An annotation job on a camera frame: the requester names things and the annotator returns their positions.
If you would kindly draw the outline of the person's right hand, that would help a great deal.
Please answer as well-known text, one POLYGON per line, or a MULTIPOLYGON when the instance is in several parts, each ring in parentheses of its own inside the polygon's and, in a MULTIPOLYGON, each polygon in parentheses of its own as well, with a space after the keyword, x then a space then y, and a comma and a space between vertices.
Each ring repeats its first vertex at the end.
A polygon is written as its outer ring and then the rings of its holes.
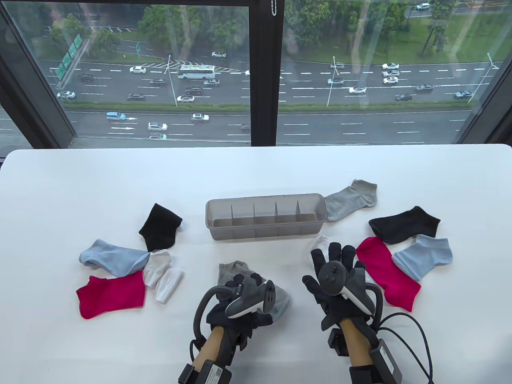
POLYGON ((371 329, 368 321, 375 313, 373 300, 366 294, 366 266, 364 262, 354 262, 356 249, 352 245, 342 246, 338 242, 331 242, 328 246, 328 260, 326 261, 321 249, 315 248, 311 251, 315 277, 305 275, 302 277, 306 289, 314 296, 317 304, 320 305, 325 313, 325 318, 321 322, 323 331, 334 325, 341 325, 344 320, 351 320, 356 329, 361 333, 368 333, 371 329), (328 263, 338 262, 346 270, 346 280, 344 287, 351 295, 356 298, 366 309, 366 313, 357 302, 353 302, 351 297, 345 298, 342 294, 331 296, 322 289, 322 284, 327 281, 321 276, 321 269, 328 263))

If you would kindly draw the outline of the person's left hand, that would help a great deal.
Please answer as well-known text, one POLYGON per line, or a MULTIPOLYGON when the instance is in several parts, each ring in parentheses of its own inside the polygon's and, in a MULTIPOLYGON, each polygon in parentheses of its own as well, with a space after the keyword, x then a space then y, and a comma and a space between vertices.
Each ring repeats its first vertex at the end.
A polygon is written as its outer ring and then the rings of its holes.
POLYGON ((225 310, 233 301, 226 296, 217 295, 219 303, 213 307, 207 314, 206 322, 211 328, 222 327, 224 329, 223 339, 232 349, 246 342, 252 337, 254 329, 258 327, 270 326, 274 322, 270 314, 259 312, 247 313, 239 318, 229 319, 225 315, 225 310))

